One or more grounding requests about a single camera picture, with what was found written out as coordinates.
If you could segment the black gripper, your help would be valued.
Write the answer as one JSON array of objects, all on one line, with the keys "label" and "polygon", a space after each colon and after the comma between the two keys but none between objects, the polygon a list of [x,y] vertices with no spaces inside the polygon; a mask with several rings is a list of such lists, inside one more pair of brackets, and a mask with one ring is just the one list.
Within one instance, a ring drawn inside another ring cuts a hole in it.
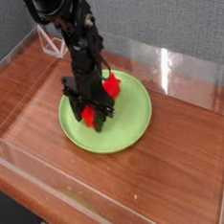
[{"label": "black gripper", "polygon": [[[63,94],[69,98],[70,106],[77,121],[81,121],[81,113],[86,104],[97,107],[112,107],[114,102],[103,90],[102,75],[96,70],[88,74],[75,74],[71,77],[61,79],[63,85]],[[94,125],[96,131],[101,131],[105,123],[105,115],[96,110],[94,115]]]}]

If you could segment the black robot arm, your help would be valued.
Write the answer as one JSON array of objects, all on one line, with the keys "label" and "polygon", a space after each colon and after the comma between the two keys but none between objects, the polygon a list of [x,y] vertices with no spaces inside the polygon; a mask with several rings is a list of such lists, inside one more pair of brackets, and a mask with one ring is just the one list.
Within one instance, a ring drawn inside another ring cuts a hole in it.
[{"label": "black robot arm", "polygon": [[101,70],[109,63],[102,58],[103,41],[87,0],[23,0],[33,20],[52,24],[62,34],[71,55],[71,77],[61,79],[77,121],[86,107],[93,110],[93,127],[100,131],[114,112],[114,99],[104,90]]}]

